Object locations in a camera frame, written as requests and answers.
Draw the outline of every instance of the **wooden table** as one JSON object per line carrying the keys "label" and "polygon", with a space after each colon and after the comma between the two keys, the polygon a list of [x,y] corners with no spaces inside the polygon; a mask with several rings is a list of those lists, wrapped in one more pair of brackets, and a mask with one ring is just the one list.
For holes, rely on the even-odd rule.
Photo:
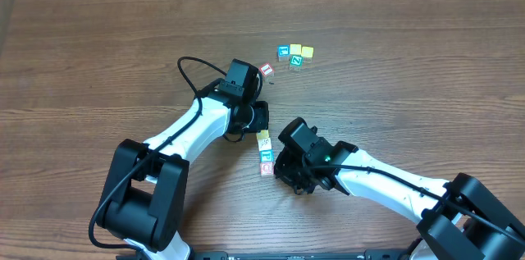
{"label": "wooden table", "polygon": [[[0,257],[111,259],[88,221],[115,147],[191,104],[177,58],[262,65],[284,43],[315,53],[300,73],[274,64],[263,87],[276,153],[302,116],[407,171],[476,176],[525,221],[525,0],[16,0],[0,61]],[[197,86],[218,76],[185,69]],[[258,163],[254,136],[194,163],[180,232],[196,250],[348,252],[418,235],[364,198],[295,196]]]}

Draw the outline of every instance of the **green block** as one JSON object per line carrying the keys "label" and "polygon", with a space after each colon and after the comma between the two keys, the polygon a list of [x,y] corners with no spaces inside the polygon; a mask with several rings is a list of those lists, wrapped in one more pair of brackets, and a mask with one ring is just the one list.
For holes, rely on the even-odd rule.
{"label": "green block", "polygon": [[294,55],[290,59],[290,65],[293,66],[302,66],[303,65],[303,58],[301,56]]}

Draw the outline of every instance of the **yellow block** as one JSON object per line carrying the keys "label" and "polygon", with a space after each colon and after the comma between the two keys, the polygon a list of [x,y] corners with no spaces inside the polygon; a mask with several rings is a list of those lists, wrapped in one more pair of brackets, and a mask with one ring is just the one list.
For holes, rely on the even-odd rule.
{"label": "yellow block", "polygon": [[257,140],[262,140],[265,138],[270,138],[270,133],[268,130],[261,130],[261,132],[257,133],[255,136],[257,137]]}
{"label": "yellow block", "polygon": [[301,55],[301,45],[292,43],[290,45],[290,55]]}
{"label": "yellow block", "polygon": [[312,47],[303,47],[303,51],[301,52],[301,56],[305,58],[312,58],[313,57],[313,48]]}

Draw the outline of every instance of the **cube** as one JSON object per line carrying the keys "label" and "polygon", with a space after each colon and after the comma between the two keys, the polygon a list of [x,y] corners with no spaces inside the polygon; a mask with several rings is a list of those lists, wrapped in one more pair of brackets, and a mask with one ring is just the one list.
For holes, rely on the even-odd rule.
{"label": "cube", "polygon": [[277,47],[277,59],[279,62],[289,61],[290,59],[290,46],[281,45]]}
{"label": "cube", "polygon": [[273,67],[270,65],[269,62],[266,62],[265,65],[259,67],[259,70],[262,73],[262,77],[264,78],[264,81],[269,81],[275,75],[275,70],[273,69]]}
{"label": "cube", "polygon": [[290,56],[293,56],[293,55],[299,55],[301,56],[301,45],[300,44],[294,44],[292,43],[290,45]]}
{"label": "cube", "polygon": [[291,71],[301,71],[301,66],[303,65],[303,58],[301,56],[294,55],[290,59],[290,70]]}
{"label": "cube", "polygon": [[272,150],[272,142],[269,138],[258,139],[259,151]]}
{"label": "cube", "polygon": [[261,169],[262,177],[272,177],[273,176],[273,162],[261,162],[259,167]]}
{"label": "cube", "polygon": [[260,132],[255,134],[255,136],[257,137],[257,140],[270,138],[270,132],[268,132],[268,130],[261,130]]}
{"label": "cube", "polygon": [[301,57],[303,58],[304,63],[312,63],[313,60],[313,48],[312,47],[303,47],[301,51]]}
{"label": "cube", "polygon": [[273,150],[263,150],[259,152],[261,162],[273,162]]}

